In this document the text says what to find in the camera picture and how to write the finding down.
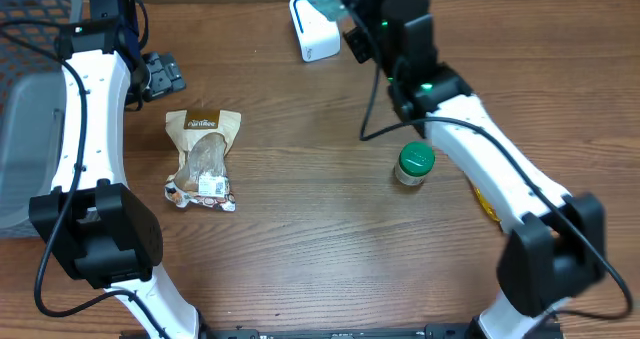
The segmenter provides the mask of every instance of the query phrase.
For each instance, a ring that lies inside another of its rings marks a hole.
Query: wooden table
[[[551,178],[607,208],[611,262],[640,290],[640,1],[437,0],[441,57]],[[150,6],[149,49],[171,51],[188,89],[127,113],[131,189],[158,216],[164,265],[215,328],[260,330],[467,322],[493,301],[504,237],[442,153],[418,191],[392,167],[411,129],[361,143],[373,66],[340,55],[303,64],[286,3]],[[396,122],[378,98],[371,129]],[[226,158],[233,214],[183,212],[162,195],[177,169],[167,111],[239,111]],[[139,329],[116,300],[66,319],[38,313],[40,239],[0,243],[0,338],[115,338]],[[69,308],[98,292],[54,261],[45,300]],[[612,312],[610,279],[572,307]],[[637,338],[640,319],[563,318],[568,338]]]

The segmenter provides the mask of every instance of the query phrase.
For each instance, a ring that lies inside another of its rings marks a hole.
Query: green cap
[[[402,171],[408,175],[421,177],[431,171],[436,156],[430,146],[423,142],[413,142],[402,149],[398,162]]]

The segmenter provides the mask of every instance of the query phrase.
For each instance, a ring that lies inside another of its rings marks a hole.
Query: gray bin
[[[82,0],[0,0],[0,22],[78,22]],[[5,29],[53,52],[57,29]],[[48,194],[60,156],[66,90],[60,65],[0,38],[0,238],[37,236],[29,198]]]

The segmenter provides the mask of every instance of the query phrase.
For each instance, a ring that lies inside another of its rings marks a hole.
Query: jar
[[[407,144],[398,157],[394,172],[404,185],[416,186],[424,182],[436,162],[433,149],[423,142]]]

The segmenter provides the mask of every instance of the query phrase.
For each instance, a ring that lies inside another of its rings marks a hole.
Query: snack bag
[[[166,130],[178,149],[178,172],[169,175],[165,197],[177,207],[196,203],[235,211],[236,201],[224,156],[240,129],[240,113],[226,110],[180,110],[166,116]]]

